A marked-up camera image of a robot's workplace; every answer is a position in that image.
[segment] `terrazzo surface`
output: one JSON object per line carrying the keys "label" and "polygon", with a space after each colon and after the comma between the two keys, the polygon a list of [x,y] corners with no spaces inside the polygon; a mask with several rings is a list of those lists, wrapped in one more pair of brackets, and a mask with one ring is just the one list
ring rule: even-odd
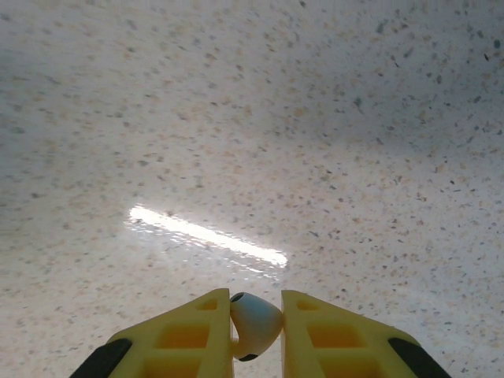
{"label": "terrazzo surface", "polygon": [[503,376],[504,2],[250,4],[0,2],[1,375],[229,287]]}

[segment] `yellow plastic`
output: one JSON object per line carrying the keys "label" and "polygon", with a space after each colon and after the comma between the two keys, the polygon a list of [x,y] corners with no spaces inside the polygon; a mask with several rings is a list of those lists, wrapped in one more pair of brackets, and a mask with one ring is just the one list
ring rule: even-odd
{"label": "yellow plastic", "polygon": [[132,341],[109,378],[232,378],[229,290],[216,289],[114,335]]}
{"label": "yellow plastic", "polygon": [[298,291],[282,291],[283,378],[416,378],[388,344],[396,328]]}

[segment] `speckled countertop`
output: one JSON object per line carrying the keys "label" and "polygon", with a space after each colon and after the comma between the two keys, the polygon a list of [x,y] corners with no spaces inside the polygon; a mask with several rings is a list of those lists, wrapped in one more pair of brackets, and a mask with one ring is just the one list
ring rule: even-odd
{"label": "speckled countertop", "polygon": [[502,376],[504,2],[133,3],[0,5],[2,376],[216,287]]}

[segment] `speckled floor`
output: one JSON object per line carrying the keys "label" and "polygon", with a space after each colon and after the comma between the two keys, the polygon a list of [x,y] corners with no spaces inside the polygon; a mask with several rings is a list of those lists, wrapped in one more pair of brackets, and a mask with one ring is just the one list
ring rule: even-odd
{"label": "speckled floor", "polygon": [[128,3],[0,5],[2,376],[216,287],[504,374],[504,2]]}

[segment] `earbud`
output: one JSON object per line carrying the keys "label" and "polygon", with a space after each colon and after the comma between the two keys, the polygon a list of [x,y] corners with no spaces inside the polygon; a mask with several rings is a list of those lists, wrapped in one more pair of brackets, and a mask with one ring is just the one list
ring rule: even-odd
{"label": "earbud", "polygon": [[263,354],[283,326],[282,312],[278,308],[248,293],[231,297],[231,319],[238,332],[238,340],[232,340],[232,352],[240,361],[251,361]]}

